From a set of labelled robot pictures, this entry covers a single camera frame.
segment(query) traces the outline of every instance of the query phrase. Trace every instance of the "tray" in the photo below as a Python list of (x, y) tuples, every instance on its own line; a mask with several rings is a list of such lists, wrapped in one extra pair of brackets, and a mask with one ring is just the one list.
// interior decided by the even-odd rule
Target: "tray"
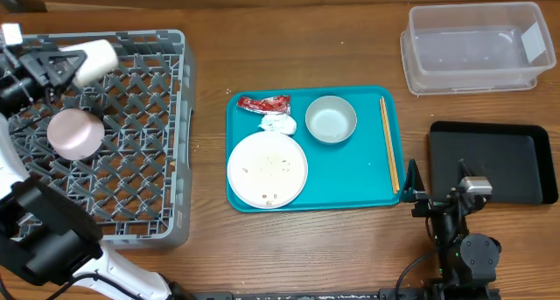
[[(389, 161), (379, 100), (385, 97), (391, 137), (395, 150), (399, 182), (405, 179), (403, 150), (396, 120), (395, 102), (382, 87), (325, 87), (310, 89), (247, 92), (235, 95), (227, 105), (227, 159), (238, 142), (258, 131), (262, 115), (237, 108), (243, 95), (262, 99), (273, 95), (291, 95), (291, 116), (297, 122), (293, 138), (307, 156), (309, 175), (299, 196), (286, 206), (262, 210), (243, 203), (227, 183), (227, 199), (243, 213), (310, 211), (371, 206), (392, 206), (399, 203), (389, 175)], [(317, 98), (337, 95), (352, 104), (358, 116), (356, 130), (345, 142), (325, 145), (317, 141), (305, 126), (305, 111)]]
[[(44, 116), (11, 140), (28, 172), (90, 213), (106, 243), (114, 248), (179, 246), (189, 235), (187, 152), (195, 58), (177, 30), (29, 35), (24, 46), (51, 51), (100, 38), (115, 48), (119, 67), (86, 87), (69, 89), (52, 111), (37, 104), (12, 117), (10, 131)], [(63, 108), (82, 108), (102, 118), (105, 137), (95, 155), (68, 161), (48, 143), (48, 123)], [(40, 225), (26, 215), (14, 239)]]
[(553, 204), (558, 189), (549, 136), (542, 127), (435, 122), (430, 128), (431, 195), (442, 199), (458, 183), (462, 158), (492, 184), (492, 201)]

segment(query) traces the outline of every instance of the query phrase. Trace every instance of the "white tissue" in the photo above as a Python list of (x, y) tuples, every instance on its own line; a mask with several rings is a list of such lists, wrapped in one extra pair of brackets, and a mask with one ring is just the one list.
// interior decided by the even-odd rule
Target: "white tissue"
[(289, 115), (281, 114), (265, 115), (262, 118), (259, 127), (264, 130), (274, 131), (285, 135), (294, 135), (294, 133), (296, 133), (298, 125), (296, 124), (296, 121)]

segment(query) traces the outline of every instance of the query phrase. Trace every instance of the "clear plastic container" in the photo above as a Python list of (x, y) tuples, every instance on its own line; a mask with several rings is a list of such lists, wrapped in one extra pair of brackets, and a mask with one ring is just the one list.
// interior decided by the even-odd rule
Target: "clear plastic container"
[(557, 59), (536, 3), (414, 7), (401, 35), (412, 94), (527, 90)]

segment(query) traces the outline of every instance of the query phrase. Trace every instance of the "red snack wrapper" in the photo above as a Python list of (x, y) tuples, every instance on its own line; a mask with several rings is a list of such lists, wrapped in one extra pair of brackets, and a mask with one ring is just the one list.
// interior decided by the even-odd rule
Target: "red snack wrapper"
[(237, 102), (239, 108), (258, 114), (290, 114), (290, 96), (278, 95), (262, 100), (254, 100), (243, 96)]

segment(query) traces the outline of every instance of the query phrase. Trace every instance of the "black tray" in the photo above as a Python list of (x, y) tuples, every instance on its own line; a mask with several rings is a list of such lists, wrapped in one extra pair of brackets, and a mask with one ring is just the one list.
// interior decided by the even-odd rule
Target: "black tray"
[(553, 204), (558, 189), (549, 135), (535, 125), (434, 122), (429, 134), (431, 195), (458, 183), (458, 161), (493, 186), (492, 201)]

